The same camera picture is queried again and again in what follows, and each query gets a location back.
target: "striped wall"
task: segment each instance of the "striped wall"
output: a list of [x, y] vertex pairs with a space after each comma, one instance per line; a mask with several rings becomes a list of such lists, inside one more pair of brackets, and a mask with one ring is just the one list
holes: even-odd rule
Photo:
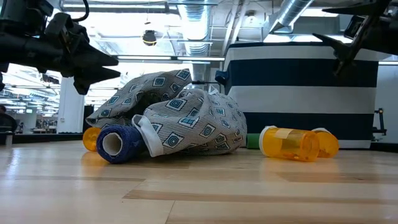
[[382, 55], [361, 50], [356, 70], [337, 79], [323, 43], [236, 44], [228, 49], [226, 93], [246, 115], [249, 133], [264, 126], [327, 128], [342, 148], [368, 148]]

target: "white label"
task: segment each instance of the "white label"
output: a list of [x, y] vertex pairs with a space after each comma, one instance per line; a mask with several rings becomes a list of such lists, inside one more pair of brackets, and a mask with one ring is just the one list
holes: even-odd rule
[[281, 138], [281, 139], [287, 139], [287, 136], [289, 135], [289, 133], [291, 133], [293, 131], [293, 129], [287, 129], [287, 128], [282, 128], [279, 129], [274, 137], [275, 138]]

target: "ceiling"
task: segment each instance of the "ceiling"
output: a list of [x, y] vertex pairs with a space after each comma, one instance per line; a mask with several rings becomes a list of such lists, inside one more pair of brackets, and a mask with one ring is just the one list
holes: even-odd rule
[[[97, 49], [111, 55], [185, 55], [183, 33], [189, 29], [184, 26], [177, 11], [176, 2], [190, 2], [189, 0], [169, 1], [170, 13], [159, 13], [156, 7], [162, 6], [159, 1], [127, 1], [127, 0], [92, 0], [89, 1], [91, 12], [87, 20], [80, 24], [85, 26], [90, 36], [90, 44]], [[231, 22], [230, 12], [232, 0], [209, 0], [215, 4], [211, 7], [210, 19], [210, 44], [209, 55], [220, 56], [226, 27]], [[239, 30], [240, 42], [262, 42], [262, 26], [266, 16], [279, 10], [282, 1], [280, 0], [253, 0], [247, 6], [245, 17]], [[275, 42], [281, 39], [288, 41], [317, 41], [310, 34], [317, 32], [328, 35], [341, 35], [341, 27], [344, 18], [337, 15], [330, 15], [321, 12], [321, 8], [330, 6], [347, 6], [361, 1], [350, 0], [315, 0], [303, 16], [295, 23], [293, 34], [290, 35], [269, 35], [268, 41]], [[82, 0], [64, 0], [65, 12], [72, 17], [84, 15]], [[142, 42], [142, 35], [145, 30], [155, 30], [157, 44], [148, 47]], [[120, 78], [107, 80], [91, 86], [86, 96], [86, 104], [93, 104], [99, 107], [116, 91], [113, 88], [120, 88], [132, 78], [144, 73], [159, 72], [162, 70], [180, 69], [192, 67], [190, 64], [149, 64], [149, 63], [120, 63], [112, 69], [121, 72]], [[46, 82], [43, 75], [36, 69], [11, 65], [9, 71], [4, 74], [3, 82], [7, 88], [0, 94], [0, 103], [8, 108], [16, 108], [19, 111], [22, 107], [37, 107], [39, 113], [57, 113], [59, 105], [60, 83], [62, 77], [57, 72], [47, 72], [46, 75], [55, 78], [59, 84]]]

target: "exposed duct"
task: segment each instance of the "exposed duct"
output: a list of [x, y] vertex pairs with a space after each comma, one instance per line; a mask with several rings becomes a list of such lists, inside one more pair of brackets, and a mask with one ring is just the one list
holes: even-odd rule
[[280, 10], [267, 17], [263, 26], [264, 38], [270, 32], [291, 33], [293, 24], [314, 0], [284, 0]]
[[[208, 40], [210, 24], [210, 6], [203, 5], [178, 5], [178, 10], [183, 21], [183, 36], [188, 40]], [[209, 44], [185, 43], [185, 50], [189, 56], [207, 56]], [[193, 64], [193, 81], [208, 81], [210, 78], [210, 66], [206, 64]]]

